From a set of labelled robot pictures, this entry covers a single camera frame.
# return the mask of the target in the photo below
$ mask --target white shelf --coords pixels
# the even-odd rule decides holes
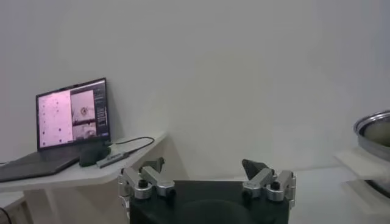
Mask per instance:
[[[83,168],[80,167],[77,163],[53,176],[0,183],[0,192],[27,191],[56,187],[76,187],[107,183],[117,178],[122,168],[134,165],[144,155],[150,152],[158,143],[164,140],[164,138],[166,137],[166,133],[151,135],[151,137],[155,139],[155,142],[153,144],[138,152],[135,152],[127,159],[118,161],[117,163],[114,163],[103,169],[98,168],[96,165]],[[139,144],[140,143],[137,141],[128,143],[121,147],[125,147],[128,150],[132,150],[136,147],[135,145]]]
[[[335,157],[359,179],[390,181],[390,163],[359,147],[338,152]]]

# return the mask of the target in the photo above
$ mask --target screw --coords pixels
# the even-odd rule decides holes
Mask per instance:
[[[279,190],[280,189],[280,183],[276,182],[276,181],[272,182],[271,189],[275,190],[275,191]]]

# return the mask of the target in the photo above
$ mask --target pink screen display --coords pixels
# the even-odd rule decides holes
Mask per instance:
[[[41,147],[73,141],[70,90],[40,97],[38,109]]]

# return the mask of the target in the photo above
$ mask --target silver bracket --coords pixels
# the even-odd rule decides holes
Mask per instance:
[[[266,187],[270,201],[289,200],[290,209],[295,206],[296,177],[289,170],[283,170],[274,182]]]
[[[151,197],[152,185],[146,180],[142,179],[138,172],[133,170],[131,167],[123,169],[122,178],[124,181],[126,181],[126,184],[129,184],[136,199],[143,200]]]
[[[264,168],[251,180],[243,182],[243,192],[248,193],[251,198],[258,198],[261,194],[261,188],[273,182],[274,179],[274,171]]]
[[[157,194],[159,196],[170,197],[176,193],[175,182],[166,179],[150,166],[142,167],[141,177],[156,187]]]

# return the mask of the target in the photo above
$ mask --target laptop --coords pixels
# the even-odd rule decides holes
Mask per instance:
[[[0,182],[56,174],[111,141],[106,79],[36,96],[37,152],[0,167]]]

